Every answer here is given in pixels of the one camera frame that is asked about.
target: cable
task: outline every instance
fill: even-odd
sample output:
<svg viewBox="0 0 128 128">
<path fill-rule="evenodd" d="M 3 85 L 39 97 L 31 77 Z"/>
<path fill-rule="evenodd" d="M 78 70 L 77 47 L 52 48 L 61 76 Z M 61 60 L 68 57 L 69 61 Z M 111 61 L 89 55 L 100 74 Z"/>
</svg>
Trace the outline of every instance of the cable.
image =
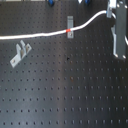
<svg viewBox="0 0 128 128">
<path fill-rule="evenodd" d="M 70 31 L 76 31 L 76 30 L 79 30 L 79 29 L 82 29 L 82 28 L 86 27 L 96 17 L 98 17 L 99 15 L 102 15 L 102 14 L 106 14 L 106 10 L 103 10 L 103 11 L 100 11 L 100 12 L 96 13 L 90 20 L 88 20 L 83 25 L 80 25 L 78 27 L 74 27 L 74 28 L 71 28 L 71 29 L 66 29 L 66 30 L 61 30 L 61 31 L 51 32 L 51 33 L 36 33 L 36 34 L 28 34 L 28 35 L 0 36 L 0 40 L 34 38 L 34 37 L 41 37 L 41 36 L 54 36 L 54 35 L 64 34 L 64 33 L 70 32 Z"/>
</svg>

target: metal bracket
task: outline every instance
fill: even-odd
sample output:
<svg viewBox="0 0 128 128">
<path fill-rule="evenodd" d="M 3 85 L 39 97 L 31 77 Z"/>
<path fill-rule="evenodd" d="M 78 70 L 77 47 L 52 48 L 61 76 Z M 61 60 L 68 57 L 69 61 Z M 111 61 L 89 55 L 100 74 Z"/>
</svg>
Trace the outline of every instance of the metal bracket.
<svg viewBox="0 0 128 128">
<path fill-rule="evenodd" d="M 114 27 L 111 28 L 111 31 L 112 31 L 112 35 L 113 35 L 113 39 L 114 39 L 113 55 L 115 55 L 116 57 L 118 57 L 118 55 L 116 54 L 116 33 L 115 33 L 115 25 L 114 25 Z"/>
<path fill-rule="evenodd" d="M 25 45 L 23 40 L 20 41 L 22 49 L 19 44 L 16 45 L 17 55 L 10 61 L 12 67 L 16 67 L 16 65 L 32 50 L 29 44 Z"/>
<path fill-rule="evenodd" d="M 127 23 L 127 8 L 125 0 L 117 2 L 116 8 L 116 54 L 119 59 L 126 59 L 126 23 Z"/>
<path fill-rule="evenodd" d="M 67 26 L 68 26 L 68 29 L 70 29 L 70 28 L 73 28 L 73 16 L 68 16 L 67 17 Z M 74 32 L 72 31 L 72 32 L 68 32 L 67 33 L 67 37 L 69 38 L 69 39 L 73 39 L 74 38 Z"/>
<path fill-rule="evenodd" d="M 107 7 L 107 17 L 112 17 L 112 9 L 116 8 L 117 0 L 108 0 L 108 7 Z"/>
</svg>

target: metal stand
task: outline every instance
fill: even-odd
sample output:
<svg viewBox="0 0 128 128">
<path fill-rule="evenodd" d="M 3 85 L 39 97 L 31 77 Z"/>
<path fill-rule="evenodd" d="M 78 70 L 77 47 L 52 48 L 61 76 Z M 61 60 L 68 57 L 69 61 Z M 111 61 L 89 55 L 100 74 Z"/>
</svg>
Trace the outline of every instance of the metal stand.
<svg viewBox="0 0 128 128">
<path fill-rule="evenodd" d="M 68 26 L 68 29 L 69 28 L 73 28 L 73 16 L 68 16 L 67 17 L 67 26 Z M 70 38 L 70 39 L 73 39 L 74 38 L 74 32 L 68 32 L 67 33 L 67 37 Z"/>
<path fill-rule="evenodd" d="M 32 50 L 29 44 L 25 46 L 25 43 L 23 42 L 23 40 L 21 40 L 20 43 L 21 43 L 22 49 L 19 46 L 19 44 L 17 44 L 16 45 L 17 55 L 10 61 L 13 68 L 16 67 L 16 65 Z"/>
</svg>

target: black breadboard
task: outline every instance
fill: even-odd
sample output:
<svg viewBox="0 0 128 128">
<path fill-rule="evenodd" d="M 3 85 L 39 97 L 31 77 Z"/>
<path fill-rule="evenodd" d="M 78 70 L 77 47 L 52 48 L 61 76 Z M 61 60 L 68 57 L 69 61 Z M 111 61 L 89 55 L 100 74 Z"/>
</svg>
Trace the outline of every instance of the black breadboard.
<svg viewBox="0 0 128 128">
<path fill-rule="evenodd" d="M 52 32 L 107 9 L 107 0 L 0 4 L 0 35 Z M 20 40 L 0 40 L 0 128 L 128 128 L 128 59 L 113 56 L 113 18 L 66 34 L 23 39 L 32 51 L 14 69 Z"/>
</svg>

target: screw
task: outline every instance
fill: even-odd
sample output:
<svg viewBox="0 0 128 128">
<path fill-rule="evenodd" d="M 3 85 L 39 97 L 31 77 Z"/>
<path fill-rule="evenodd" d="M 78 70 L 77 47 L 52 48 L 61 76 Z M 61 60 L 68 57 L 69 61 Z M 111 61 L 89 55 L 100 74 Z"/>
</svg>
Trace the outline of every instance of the screw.
<svg viewBox="0 0 128 128">
<path fill-rule="evenodd" d="M 117 58 L 118 58 L 118 55 L 116 54 L 116 55 L 115 55 L 115 57 L 117 57 Z"/>
<path fill-rule="evenodd" d="M 125 8 L 126 8 L 126 9 L 128 8 L 127 5 L 125 5 Z"/>
<path fill-rule="evenodd" d="M 12 63 L 15 63 L 15 60 L 12 60 Z"/>
<path fill-rule="evenodd" d="M 124 58 L 124 59 L 126 59 L 126 56 L 125 56 L 125 55 L 123 55 L 123 58 Z"/>
<path fill-rule="evenodd" d="M 120 5 L 119 5 L 119 4 L 117 4 L 117 7 L 119 8 L 119 7 L 120 7 Z"/>
</svg>

